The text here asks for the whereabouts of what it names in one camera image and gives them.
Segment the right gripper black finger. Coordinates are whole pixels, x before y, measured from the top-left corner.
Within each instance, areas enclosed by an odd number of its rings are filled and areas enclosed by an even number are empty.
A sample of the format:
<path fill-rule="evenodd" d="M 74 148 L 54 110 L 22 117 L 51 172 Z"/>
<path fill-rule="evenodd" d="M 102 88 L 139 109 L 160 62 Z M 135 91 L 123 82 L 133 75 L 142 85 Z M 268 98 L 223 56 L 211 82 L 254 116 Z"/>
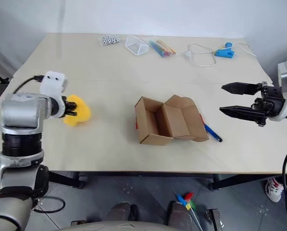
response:
<path fill-rule="evenodd" d="M 259 91 L 259 85 L 234 82 L 234 83 L 228 83 L 228 84 L 223 85 L 222 89 L 231 94 L 254 95 Z"/>
<path fill-rule="evenodd" d="M 223 112 L 225 115 L 232 118 L 253 121 L 256 123 L 266 122 L 265 112 L 252 109 L 251 107 L 227 106 L 227 107 L 220 107 L 219 110 Z"/>

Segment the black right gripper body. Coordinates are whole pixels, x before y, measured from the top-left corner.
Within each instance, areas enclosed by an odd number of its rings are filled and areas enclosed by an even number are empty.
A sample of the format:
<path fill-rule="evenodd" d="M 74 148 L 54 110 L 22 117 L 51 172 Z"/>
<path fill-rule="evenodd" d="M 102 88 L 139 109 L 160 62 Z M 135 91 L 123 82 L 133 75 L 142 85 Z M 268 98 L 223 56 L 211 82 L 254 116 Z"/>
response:
<path fill-rule="evenodd" d="M 280 87 L 268 86 L 266 82 L 257 84 L 258 91 L 261 92 L 261 98 L 256 98 L 251 108 L 257 113 L 255 122 L 258 126 L 266 125 L 266 119 L 278 116 L 284 106 Z"/>

